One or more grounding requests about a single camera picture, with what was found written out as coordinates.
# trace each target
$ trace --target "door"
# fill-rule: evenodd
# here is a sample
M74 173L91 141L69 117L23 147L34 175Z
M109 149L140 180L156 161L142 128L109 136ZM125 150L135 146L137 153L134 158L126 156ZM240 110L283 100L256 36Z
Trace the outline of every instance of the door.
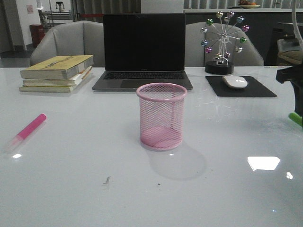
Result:
M7 26L3 0L0 0L0 53L11 51L10 33Z

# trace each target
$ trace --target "ferris wheel ornament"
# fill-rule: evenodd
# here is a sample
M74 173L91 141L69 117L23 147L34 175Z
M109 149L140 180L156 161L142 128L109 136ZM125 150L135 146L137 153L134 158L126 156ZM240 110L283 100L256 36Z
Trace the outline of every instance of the ferris wheel ornament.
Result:
M244 17L239 16L236 18L236 22L234 25L229 26L230 20L234 17L234 12L229 11L226 16L224 17L223 12L217 12L216 17L220 20L221 30L217 29L214 26L214 20L208 19L206 21L207 26L213 26L215 28L215 32L209 32L207 27L201 28L201 33L212 33L217 36L216 39L213 40L202 40L201 45L205 48L205 53L210 54L213 51L213 46L219 45L219 52L215 55L212 61L208 61L205 64L205 71L212 73L212 74L231 74L233 73L233 63L229 61L229 58L234 53L240 53L243 48L237 46L233 53L227 50L226 45L231 43L231 39L237 39L239 45L246 43L247 39L245 37L237 38L233 35L239 31L247 32L250 27L248 25L243 25L241 30L238 31L231 31L233 27L237 24L241 24L244 21Z

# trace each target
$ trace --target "computer mouse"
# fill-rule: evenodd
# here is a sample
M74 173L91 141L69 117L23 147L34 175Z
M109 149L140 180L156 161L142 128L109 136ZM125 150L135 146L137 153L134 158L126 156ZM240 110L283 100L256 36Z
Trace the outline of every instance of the computer mouse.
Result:
M229 75L222 77L223 81L230 88L245 88L247 81L244 77Z

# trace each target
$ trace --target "white table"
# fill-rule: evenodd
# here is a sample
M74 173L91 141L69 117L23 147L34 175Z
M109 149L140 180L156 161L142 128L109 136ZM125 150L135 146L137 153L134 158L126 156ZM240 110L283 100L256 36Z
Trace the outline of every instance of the white table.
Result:
M135 93L92 91L104 69L71 94L20 93L20 69L0 69L0 146L47 115L21 157L0 156L0 226L303 226L303 130L277 69L234 74L278 97L223 98L204 68L187 68L184 140L160 152L139 142Z

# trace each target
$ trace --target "laptop keyboard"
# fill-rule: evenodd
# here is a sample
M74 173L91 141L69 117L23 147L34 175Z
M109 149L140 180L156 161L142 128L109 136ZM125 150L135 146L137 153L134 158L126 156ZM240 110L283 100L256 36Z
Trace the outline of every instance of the laptop keyboard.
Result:
M107 72L104 79L183 79L182 72Z

